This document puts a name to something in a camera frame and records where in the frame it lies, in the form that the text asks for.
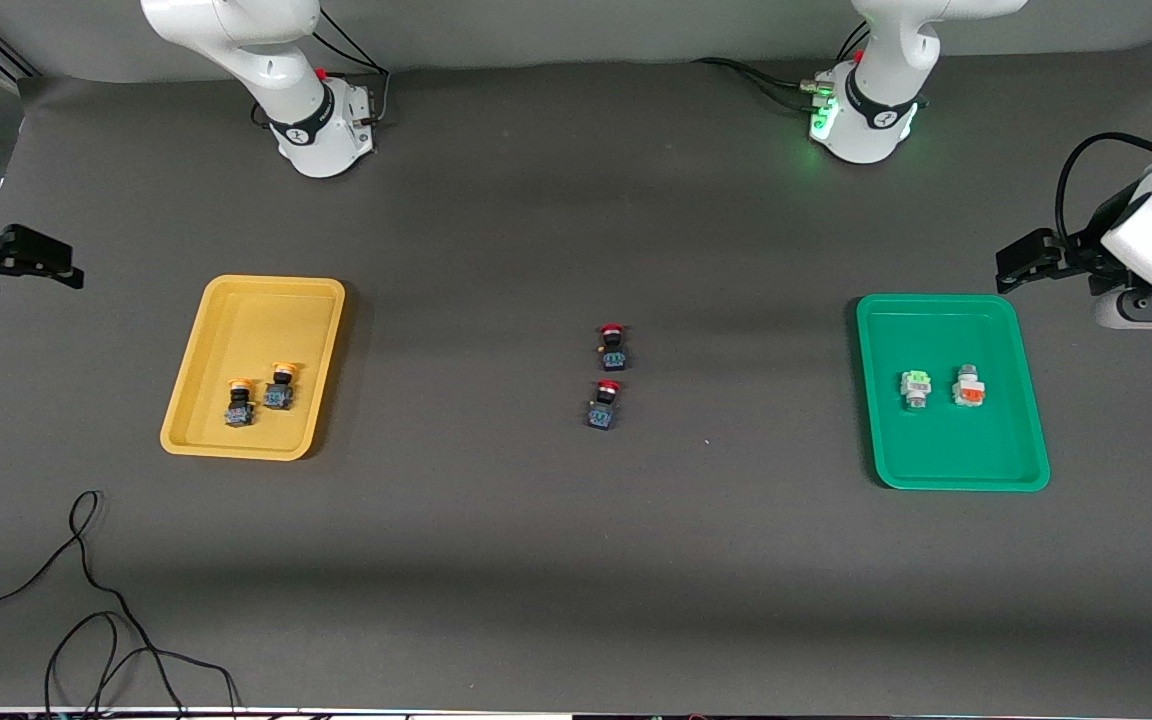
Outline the green plastic tray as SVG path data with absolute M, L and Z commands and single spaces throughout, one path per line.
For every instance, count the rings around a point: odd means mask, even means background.
M 884 486 L 1030 493 L 1049 483 L 1041 415 L 1018 314 L 1001 297 L 872 293 L 855 306 L 859 393 L 874 469 Z M 986 382 L 980 407 L 956 406 L 957 369 Z M 902 372 L 932 378 L 929 404 L 908 411 Z

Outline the yellow plastic tray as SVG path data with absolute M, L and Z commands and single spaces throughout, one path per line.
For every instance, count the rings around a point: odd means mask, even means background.
M 219 275 L 207 285 L 160 430 L 169 454 L 289 462 L 314 444 L 346 287 L 332 278 Z M 291 410 L 265 407 L 275 363 L 298 367 Z M 251 427 L 223 423 L 227 382 L 253 382 Z

